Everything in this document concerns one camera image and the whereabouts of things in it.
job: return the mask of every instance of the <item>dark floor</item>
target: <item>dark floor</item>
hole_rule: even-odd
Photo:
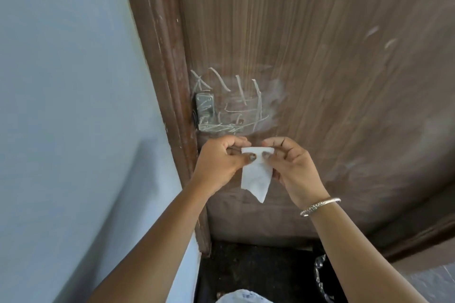
[[[201,260],[195,303],[214,303],[217,294],[238,289],[254,291],[273,303],[324,303],[314,278],[319,251],[212,243],[212,254]],[[327,263],[321,270],[326,293],[346,302]]]

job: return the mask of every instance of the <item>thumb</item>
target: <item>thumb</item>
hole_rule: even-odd
[[[289,170],[291,170],[292,163],[286,161],[285,159],[278,158],[278,156],[271,154],[269,152],[263,152],[262,156],[266,163],[268,163],[272,168],[276,169],[280,174],[286,175]]]
[[[256,159],[255,153],[242,153],[241,155],[233,156],[235,158],[235,163],[237,169],[243,168],[244,166],[250,164]]]

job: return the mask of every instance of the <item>forearm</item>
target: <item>forearm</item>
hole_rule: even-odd
[[[88,302],[164,303],[207,191],[192,183],[182,190]]]
[[[427,302],[374,248],[336,203],[310,215],[350,303]]]

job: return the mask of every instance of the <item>person's left hand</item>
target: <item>person's left hand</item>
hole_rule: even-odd
[[[256,159],[254,153],[228,154],[227,149],[232,146],[248,147],[251,143],[245,137],[232,135],[207,140],[202,146],[190,183],[212,195],[228,183],[238,169]]]

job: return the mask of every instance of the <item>hand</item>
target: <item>hand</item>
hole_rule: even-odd
[[[288,137],[265,139],[262,146],[274,147],[275,154],[264,152],[265,161],[275,170],[273,176],[286,188],[293,203],[305,210],[330,198],[307,150]]]
[[[229,182],[235,172],[256,159],[254,153],[228,154],[228,147],[248,147],[251,143],[245,137],[224,136],[209,139],[202,146],[196,169],[190,183],[203,187],[213,195]]]

